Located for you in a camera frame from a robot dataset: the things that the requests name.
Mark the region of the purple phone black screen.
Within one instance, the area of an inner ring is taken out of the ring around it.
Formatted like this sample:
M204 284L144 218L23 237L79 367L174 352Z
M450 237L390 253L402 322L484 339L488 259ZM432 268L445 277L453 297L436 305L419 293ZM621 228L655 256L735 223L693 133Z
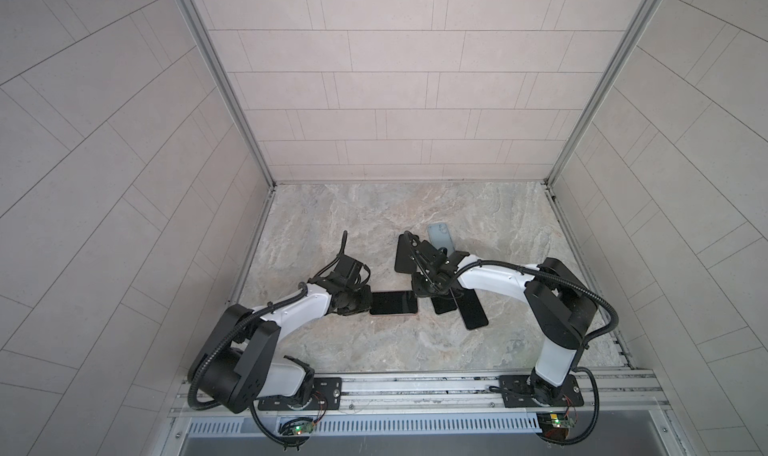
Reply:
M383 291L372 294L369 313L418 313L418 298L413 291Z

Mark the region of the black phone case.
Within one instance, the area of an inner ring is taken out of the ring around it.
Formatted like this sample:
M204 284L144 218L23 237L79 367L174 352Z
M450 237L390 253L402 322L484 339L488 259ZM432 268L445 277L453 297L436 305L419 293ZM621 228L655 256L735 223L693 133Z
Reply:
M417 265L413 259L413 245L408 232L404 232L398 237L394 271L399 274L417 272Z

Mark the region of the pink phone case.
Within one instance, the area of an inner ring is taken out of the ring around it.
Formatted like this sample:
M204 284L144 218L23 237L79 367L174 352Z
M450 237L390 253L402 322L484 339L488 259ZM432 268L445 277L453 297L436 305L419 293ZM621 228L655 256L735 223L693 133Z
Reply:
M374 317L414 317L418 315L418 313L411 312L379 313L373 311L371 311L369 314Z

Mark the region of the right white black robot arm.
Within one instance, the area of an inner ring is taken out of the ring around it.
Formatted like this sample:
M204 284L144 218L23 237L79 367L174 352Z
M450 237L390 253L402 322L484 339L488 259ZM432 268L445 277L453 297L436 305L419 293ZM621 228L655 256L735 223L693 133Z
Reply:
M418 297L459 301L480 290L527 303L544 336L527 393L541 405L560 400L598 311L595 295L560 260L520 266L465 251L446 254L406 231L398 238L395 271L411 276Z

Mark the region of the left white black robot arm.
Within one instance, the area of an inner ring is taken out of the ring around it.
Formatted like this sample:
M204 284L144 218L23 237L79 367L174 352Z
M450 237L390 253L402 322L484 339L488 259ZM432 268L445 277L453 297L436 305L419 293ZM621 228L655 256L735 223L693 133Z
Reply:
M292 407L308 404L314 369L295 357L278 357L277 346L292 332L328 314L369 311L370 275L364 263L338 255L278 302L256 308L228 307L189 369L187 405L198 411L223 406L238 414L263 399L282 399Z

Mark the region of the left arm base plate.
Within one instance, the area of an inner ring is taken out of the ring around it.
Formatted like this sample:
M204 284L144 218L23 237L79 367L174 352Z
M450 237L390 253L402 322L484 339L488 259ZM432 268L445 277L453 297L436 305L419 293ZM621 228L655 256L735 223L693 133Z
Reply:
M273 396L258 400L259 411L320 411L338 410L342 390L342 379L338 377L319 377L313 381L309 399L306 403L286 396Z

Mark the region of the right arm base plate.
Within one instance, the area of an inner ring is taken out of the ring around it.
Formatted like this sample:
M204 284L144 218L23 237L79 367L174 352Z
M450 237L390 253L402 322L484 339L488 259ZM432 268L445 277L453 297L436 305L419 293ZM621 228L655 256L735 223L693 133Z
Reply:
M505 408L582 407L584 398L574 375L568 375L559 388L551 389L546 382L530 385L529 375L502 375L498 388Z

